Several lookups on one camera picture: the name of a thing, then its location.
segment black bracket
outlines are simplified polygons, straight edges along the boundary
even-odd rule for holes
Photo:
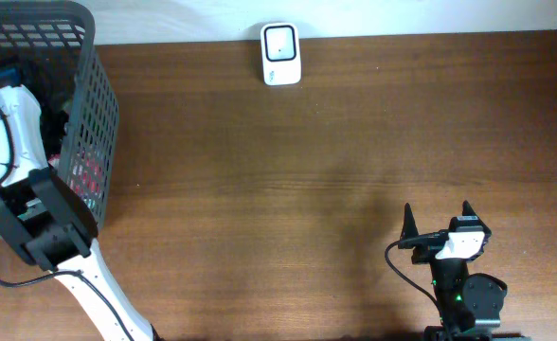
[[[36,198],[45,210],[20,218],[27,202]],[[25,263],[55,271],[64,260],[89,256],[98,228],[81,198],[45,168],[0,189],[0,235]]]

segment black wire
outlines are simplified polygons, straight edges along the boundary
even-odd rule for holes
[[[1,184],[7,180],[9,175],[11,174],[11,169],[15,165],[15,150],[13,149],[13,135],[11,135],[11,128],[9,127],[9,123],[7,122],[7,115],[3,112],[3,109],[0,107],[0,118],[3,121],[3,125],[5,126],[5,133],[7,134],[7,142],[9,143],[9,162],[7,165],[7,170],[0,178],[0,187]]]
[[[70,271],[70,270],[56,271],[54,273],[47,274],[47,275],[44,275],[44,276],[40,276],[38,278],[34,278],[34,279],[22,281],[22,282],[17,282],[17,283],[11,283],[11,282],[7,282],[7,281],[4,281],[4,280],[0,279],[0,286],[5,287],[5,288],[20,288],[20,287],[25,287],[25,286],[28,286],[28,285],[40,283],[40,282],[46,281],[48,279],[56,278],[58,276],[74,276],[74,277],[80,279],[83,283],[85,283],[91,289],[91,291],[93,291],[99,297],[99,299],[101,299],[101,301],[104,302],[104,304],[108,307],[108,309],[110,309],[112,314],[115,316],[115,319],[117,320],[118,325],[123,330],[125,335],[127,335],[127,338],[130,341],[134,341],[134,338],[131,336],[131,334],[127,330],[127,327],[125,327],[125,324],[123,323],[123,320],[118,315],[117,310],[115,309],[115,307],[113,307],[112,303],[110,303],[110,301],[108,301],[108,299],[98,290],[98,288],[96,288],[95,285],[93,285],[93,283],[91,283],[89,281],[89,279],[85,278],[85,276],[82,275],[81,271]]]
[[[399,277],[402,278],[405,282],[411,284],[412,287],[418,289],[420,292],[422,292],[422,294],[424,294],[424,295],[428,296],[428,298],[430,298],[432,303],[434,303],[434,306],[437,307],[437,310],[439,311],[440,320],[443,321],[442,311],[440,310],[440,306],[439,306],[439,303],[437,302],[437,300],[430,293],[428,293],[425,289],[423,289],[423,287],[419,286],[418,284],[416,284],[416,282],[409,279],[402,272],[400,272],[399,269],[397,269],[396,266],[394,266],[394,264],[392,264],[392,261],[390,261],[390,256],[388,255],[388,252],[390,252],[391,248],[398,245],[399,242],[401,242],[401,241],[393,242],[386,248],[386,251],[384,252],[384,258],[386,259],[386,263],[388,264],[390,269],[392,269],[397,275],[399,275]],[[449,332],[449,326],[447,326],[447,323],[443,323],[443,326],[445,328],[445,333],[447,334],[447,339],[449,339],[449,341],[453,341],[453,338],[451,337],[451,333]]]

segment white plastic casing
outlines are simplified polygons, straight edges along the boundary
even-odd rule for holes
[[[268,85],[294,84],[301,80],[301,58],[297,27],[289,23],[261,28],[263,80]]]
[[[449,232],[449,240],[435,256],[437,260],[469,259],[483,245],[485,232]]]
[[[58,264],[58,269],[82,271],[82,275],[95,285],[113,305],[134,341],[153,340],[152,325],[135,310],[129,299],[120,290],[117,281],[108,270],[104,258],[101,256],[98,240],[94,239],[91,242],[91,255],[89,257],[77,256],[71,258]],[[57,276],[56,279],[74,295],[96,325],[104,340],[128,340],[127,335],[120,328],[110,309],[84,282],[72,276]]]
[[[1,184],[6,187],[28,177],[32,170],[47,167],[45,149],[41,139],[41,106],[24,86],[6,86],[0,89],[0,108],[7,116],[15,152],[13,169]],[[9,164],[7,130],[0,117],[0,178]]]

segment laundry basket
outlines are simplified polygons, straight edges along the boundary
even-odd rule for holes
[[[27,61],[50,79],[68,114],[50,164],[93,213],[101,229],[117,142],[118,103],[93,41],[91,12],[73,2],[1,2],[0,63]],[[25,214],[36,214],[33,205]]]

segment wood grain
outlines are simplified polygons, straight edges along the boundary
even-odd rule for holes
[[[302,82],[271,88],[256,42],[99,48],[120,102],[100,243],[136,308],[168,340],[421,332],[437,312],[384,248],[404,203],[429,232],[468,199],[500,330],[556,339],[557,31],[301,49]],[[0,277],[37,274],[0,242]],[[64,288],[0,288],[0,340],[59,338],[100,339]]]

